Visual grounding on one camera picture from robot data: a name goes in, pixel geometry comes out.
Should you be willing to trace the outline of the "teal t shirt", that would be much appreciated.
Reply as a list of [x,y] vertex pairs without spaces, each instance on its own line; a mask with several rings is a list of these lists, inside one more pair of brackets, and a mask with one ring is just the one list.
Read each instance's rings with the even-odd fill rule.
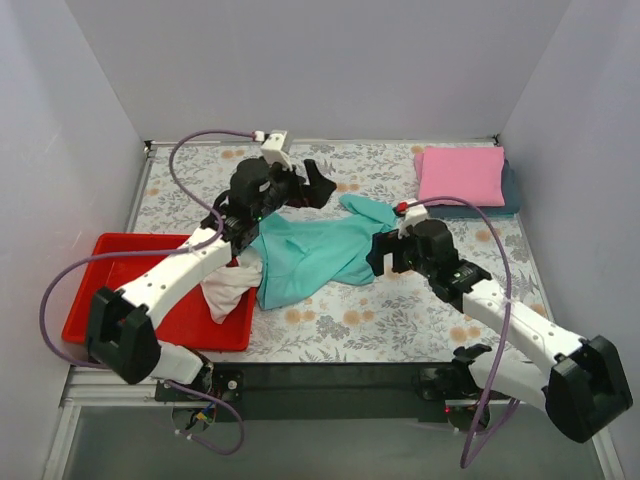
[[363,286],[375,275],[366,261],[372,237],[396,228],[392,206],[345,194],[349,213],[338,220],[292,222],[274,213],[260,223],[252,242],[262,259],[257,299],[264,310],[298,303],[333,281]]

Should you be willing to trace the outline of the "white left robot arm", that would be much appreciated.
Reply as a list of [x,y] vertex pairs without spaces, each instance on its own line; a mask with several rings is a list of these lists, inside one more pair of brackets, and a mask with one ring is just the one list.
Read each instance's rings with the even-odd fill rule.
[[213,271],[229,264],[258,236],[259,224],[283,206],[321,209],[336,189],[311,159],[305,176],[264,158],[239,163],[227,191],[180,246],[116,290],[93,296],[85,335],[88,354],[129,384],[146,378],[207,391],[211,368],[199,353],[158,339],[165,316]]

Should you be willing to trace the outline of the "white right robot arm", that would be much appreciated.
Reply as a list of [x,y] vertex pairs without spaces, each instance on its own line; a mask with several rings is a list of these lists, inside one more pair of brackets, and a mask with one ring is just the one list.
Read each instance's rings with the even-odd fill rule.
[[602,336],[587,339],[557,326],[507,292],[491,274],[462,259],[451,232],[439,220],[422,220],[404,229],[378,233],[366,257],[375,275],[392,257],[396,273],[425,277],[437,298],[504,334],[524,356],[500,362],[497,351],[480,346],[457,352],[472,387],[493,390],[545,412],[567,438],[584,443],[633,405],[615,345]]

